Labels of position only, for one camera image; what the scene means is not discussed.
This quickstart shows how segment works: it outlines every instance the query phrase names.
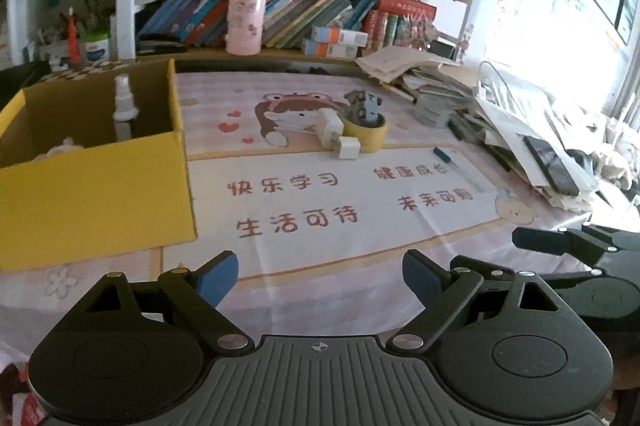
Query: desk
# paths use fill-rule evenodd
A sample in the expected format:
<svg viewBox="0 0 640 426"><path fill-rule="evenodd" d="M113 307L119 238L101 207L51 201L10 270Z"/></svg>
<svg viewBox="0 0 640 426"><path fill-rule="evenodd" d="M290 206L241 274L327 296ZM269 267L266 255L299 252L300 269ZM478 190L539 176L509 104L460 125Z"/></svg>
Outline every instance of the desk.
<svg viewBox="0 0 640 426"><path fill-rule="evenodd" d="M104 273L156 279L179 265L199 266L223 249L238 253L241 279L219 308L255 339L402 326L422 310L402 282L401 258L409 247L442 266L464 254L517 270L579 268L571 257L515 249L511 231L520 224L578 226L584 216L550 207L482 149L422 126L408 114L409 102L393 93L373 88L390 125L387 149L348 163L321 151L310 130L315 110L337 106L354 88L372 86L306 74L180 74L198 240L0 275L0 355L28 356ZM484 194L443 165L436 167L433 146L448 148L482 183ZM250 194L243 181L251 184ZM345 206L356 210L357 223ZM326 226L321 215L309 213L320 209ZM295 222L285 221L287 213ZM238 215L259 220L263 234L242 238L252 232ZM290 232L293 224L296 232Z"/></svg>

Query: flower pattern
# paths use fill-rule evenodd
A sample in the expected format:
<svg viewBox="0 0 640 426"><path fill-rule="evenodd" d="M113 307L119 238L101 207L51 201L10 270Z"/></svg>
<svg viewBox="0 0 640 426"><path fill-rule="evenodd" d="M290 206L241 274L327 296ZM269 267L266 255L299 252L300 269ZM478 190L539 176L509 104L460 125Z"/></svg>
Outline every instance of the flower pattern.
<svg viewBox="0 0 640 426"><path fill-rule="evenodd" d="M47 287L45 294L52 296L58 295L59 299L66 298L69 294L69 289L75 287L78 284L78 280L72 278L69 274L69 268L67 265L55 267L47 274Z"/></svg>

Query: red heart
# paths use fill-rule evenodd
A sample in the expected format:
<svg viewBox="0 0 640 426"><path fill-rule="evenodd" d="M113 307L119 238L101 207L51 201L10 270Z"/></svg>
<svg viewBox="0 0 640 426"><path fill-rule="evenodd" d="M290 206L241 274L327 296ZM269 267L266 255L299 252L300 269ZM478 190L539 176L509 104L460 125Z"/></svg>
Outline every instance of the red heart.
<svg viewBox="0 0 640 426"><path fill-rule="evenodd" d="M238 128L240 128L240 125L238 123L233 123L233 124L229 124L226 122L221 122L218 125L218 129L220 130L220 132L222 133L231 133L231 132L235 132Z"/></svg>

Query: spray bottle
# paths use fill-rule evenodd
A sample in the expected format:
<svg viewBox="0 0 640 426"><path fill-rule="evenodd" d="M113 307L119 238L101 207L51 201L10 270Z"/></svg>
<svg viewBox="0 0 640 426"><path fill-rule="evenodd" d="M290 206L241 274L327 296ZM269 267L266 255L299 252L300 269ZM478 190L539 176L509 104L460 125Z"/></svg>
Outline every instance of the spray bottle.
<svg viewBox="0 0 640 426"><path fill-rule="evenodd" d="M136 117L140 113L133 100L129 86L129 76L116 76L116 111L113 113L113 123L118 142L128 141L137 137Z"/></svg>

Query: pink pen holder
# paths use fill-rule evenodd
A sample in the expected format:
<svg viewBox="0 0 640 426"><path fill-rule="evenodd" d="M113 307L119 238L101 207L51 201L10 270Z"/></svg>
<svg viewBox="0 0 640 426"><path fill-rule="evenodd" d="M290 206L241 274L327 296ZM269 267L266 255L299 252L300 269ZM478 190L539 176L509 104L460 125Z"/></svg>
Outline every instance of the pink pen holder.
<svg viewBox="0 0 640 426"><path fill-rule="evenodd" d="M229 0L226 51L237 56L258 54L267 0Z"/></svg>

